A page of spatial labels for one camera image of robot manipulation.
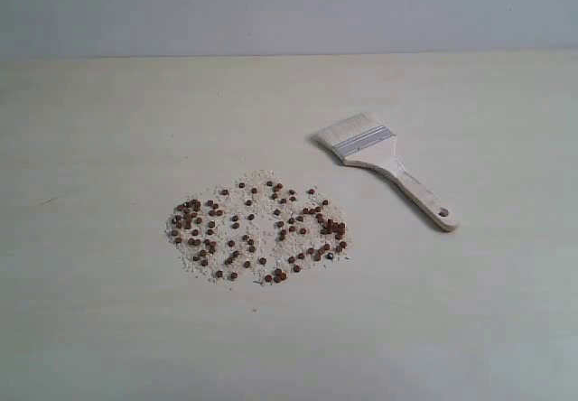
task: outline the pile of seeds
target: pile of seeds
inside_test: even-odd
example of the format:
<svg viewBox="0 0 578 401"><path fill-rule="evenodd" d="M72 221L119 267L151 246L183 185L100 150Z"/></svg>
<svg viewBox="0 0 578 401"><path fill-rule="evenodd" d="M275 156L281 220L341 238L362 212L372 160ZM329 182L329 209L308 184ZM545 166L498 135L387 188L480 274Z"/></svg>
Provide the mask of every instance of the pile of seeds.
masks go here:
<svg viewBox="0 0 578 401"><path fill-rule="evenodd" d="M314 188L285 188L267 171L187 198L174 208L166 230L187 271L214 282L250 273L263 284L349 259L347 232L332 201Z"/></svg>

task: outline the white table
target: white table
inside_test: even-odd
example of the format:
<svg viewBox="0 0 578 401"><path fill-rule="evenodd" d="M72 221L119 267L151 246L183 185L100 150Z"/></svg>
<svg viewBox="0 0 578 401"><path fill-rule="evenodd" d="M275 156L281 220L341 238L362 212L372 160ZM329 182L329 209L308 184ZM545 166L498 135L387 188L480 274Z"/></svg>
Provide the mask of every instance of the white table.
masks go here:
<svg viewBox="0 0 578 401"><path fill-rule="evenodd" d="M577 106L570 51L2 64L0 398L574 401ZM455 233L310 142L364 110ZM255 169L328 192L352 259L183 272L170 208Z"/></svg>

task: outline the paintbrush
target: paintbrush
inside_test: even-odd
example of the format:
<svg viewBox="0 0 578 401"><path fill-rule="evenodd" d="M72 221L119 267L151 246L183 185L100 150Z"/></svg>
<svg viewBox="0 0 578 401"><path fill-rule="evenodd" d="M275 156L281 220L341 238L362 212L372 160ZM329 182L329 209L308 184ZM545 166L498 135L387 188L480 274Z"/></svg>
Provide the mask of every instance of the paintbrush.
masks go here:
<svg viewBox="0 0 578 401"><path fill-rule="evenodd" d="M316 136L347 166L369 168L399 188L444 231L459 223L452 210L412 177L396 157L397 136L374 114L359 114L324 128Z"/></svg>

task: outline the brush handle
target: brush handle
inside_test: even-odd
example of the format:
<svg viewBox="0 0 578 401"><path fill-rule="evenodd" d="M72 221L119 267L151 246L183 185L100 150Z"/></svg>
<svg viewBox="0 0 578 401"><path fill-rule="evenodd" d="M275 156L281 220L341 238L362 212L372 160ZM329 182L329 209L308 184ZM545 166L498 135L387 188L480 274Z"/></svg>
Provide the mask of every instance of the brush handle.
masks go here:
<svg viewBox="0 0 578 401"><path fill-rule="evenodd" d="M398 171L394 182L404 193L444 231L453 231L460 223L453 211L443 205L437 197L411 176L405 169Z"/></svg>

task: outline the white wall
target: white wall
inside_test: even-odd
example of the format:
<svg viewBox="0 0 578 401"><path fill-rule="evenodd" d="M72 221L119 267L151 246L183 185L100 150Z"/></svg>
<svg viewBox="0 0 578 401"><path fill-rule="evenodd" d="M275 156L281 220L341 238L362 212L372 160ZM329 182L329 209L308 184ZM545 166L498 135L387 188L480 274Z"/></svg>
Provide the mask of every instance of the white wall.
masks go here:
<svg viewBox="0 0 578 401"><path fill-rule="evenodd" d="M577 47L578 0L0 0L0 59Z"/></svg>

